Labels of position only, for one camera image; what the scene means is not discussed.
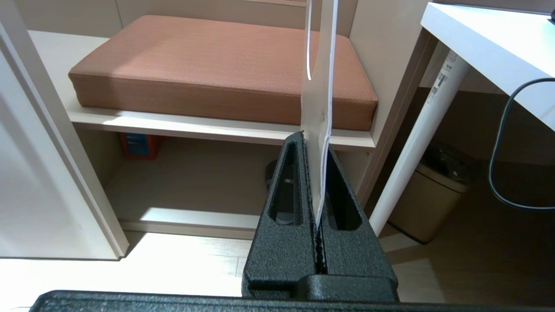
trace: seat cushion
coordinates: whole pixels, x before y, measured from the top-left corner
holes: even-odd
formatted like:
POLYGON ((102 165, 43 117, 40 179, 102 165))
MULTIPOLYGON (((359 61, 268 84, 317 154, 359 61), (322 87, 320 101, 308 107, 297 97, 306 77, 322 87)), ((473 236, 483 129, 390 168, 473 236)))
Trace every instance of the seat cushion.
MULTIPOLYGON (((303 46, 301 29, 150 15, 69 77, 85 107, 300 124, 303 46)), ((333 97, 334 128, 370 129, 376 94, 344 36, 336 39, 333 97)))

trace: wooden floor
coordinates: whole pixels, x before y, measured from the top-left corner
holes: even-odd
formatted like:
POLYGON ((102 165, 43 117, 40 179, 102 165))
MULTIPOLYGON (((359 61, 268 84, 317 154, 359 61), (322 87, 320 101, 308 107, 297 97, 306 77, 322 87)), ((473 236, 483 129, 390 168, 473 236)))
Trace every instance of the wooden floor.
MULTIPOLYGON (((553 218, 506 207, 478 182, 428 245, 391 227, 380 243, 401 301, 555 306, 553 218)), ((121 261, 0 259, 0 311, 25 312, 54 289, 240 296, 249 240, 126 234, 121 261)))

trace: white table leg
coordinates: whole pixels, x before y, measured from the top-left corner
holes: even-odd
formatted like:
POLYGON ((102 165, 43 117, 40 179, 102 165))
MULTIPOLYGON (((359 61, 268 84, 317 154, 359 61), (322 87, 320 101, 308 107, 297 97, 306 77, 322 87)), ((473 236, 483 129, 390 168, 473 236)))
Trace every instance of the white table leg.
POLYGON ((455 52, 449 51, 376 208, 370 216, 370 225, 376 236, 380 235, 399 197, 405 190, 408 180, 451 105, 468 67, 469 65, 464 59, 455 52))

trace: white desk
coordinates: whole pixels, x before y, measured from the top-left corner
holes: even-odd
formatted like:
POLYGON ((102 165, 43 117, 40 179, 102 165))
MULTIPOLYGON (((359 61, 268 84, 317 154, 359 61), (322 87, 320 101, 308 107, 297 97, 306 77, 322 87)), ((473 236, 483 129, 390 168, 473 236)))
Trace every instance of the white desk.
MULTIPOLYGON (((547 15, 429 3, 421 23, 451 52, 370 217, 376 234, 397 204, 469 65, 508 94, 530 80, 555 77, 555 25, 547 15)), ((555 130, 555 83, 530 86, 516 100, 555 130)))

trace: trash can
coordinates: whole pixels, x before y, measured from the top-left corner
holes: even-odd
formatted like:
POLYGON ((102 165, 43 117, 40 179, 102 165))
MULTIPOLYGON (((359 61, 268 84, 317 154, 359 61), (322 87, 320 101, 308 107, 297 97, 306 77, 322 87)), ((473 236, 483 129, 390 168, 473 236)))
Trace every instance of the trash can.
POLYGON ((431 144, 397 202, 389 223, 429 243, 472 183, 476 161, 446 145, 431 144))

